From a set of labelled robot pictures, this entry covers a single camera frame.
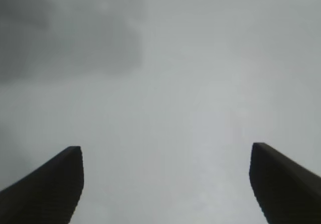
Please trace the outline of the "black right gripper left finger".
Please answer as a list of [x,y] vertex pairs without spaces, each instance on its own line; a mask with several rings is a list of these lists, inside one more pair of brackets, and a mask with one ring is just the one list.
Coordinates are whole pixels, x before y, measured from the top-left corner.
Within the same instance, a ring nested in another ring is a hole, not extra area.
[[69,224],[83,188],[81,147],[67,147],[1,191],[1,223]]

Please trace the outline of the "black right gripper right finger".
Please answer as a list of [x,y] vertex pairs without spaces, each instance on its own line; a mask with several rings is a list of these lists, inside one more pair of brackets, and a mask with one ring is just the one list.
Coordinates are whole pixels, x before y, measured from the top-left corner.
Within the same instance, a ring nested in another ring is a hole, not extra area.
[[266,143],[253,143],[249,180],[268,223],[320,223],[320,177]]

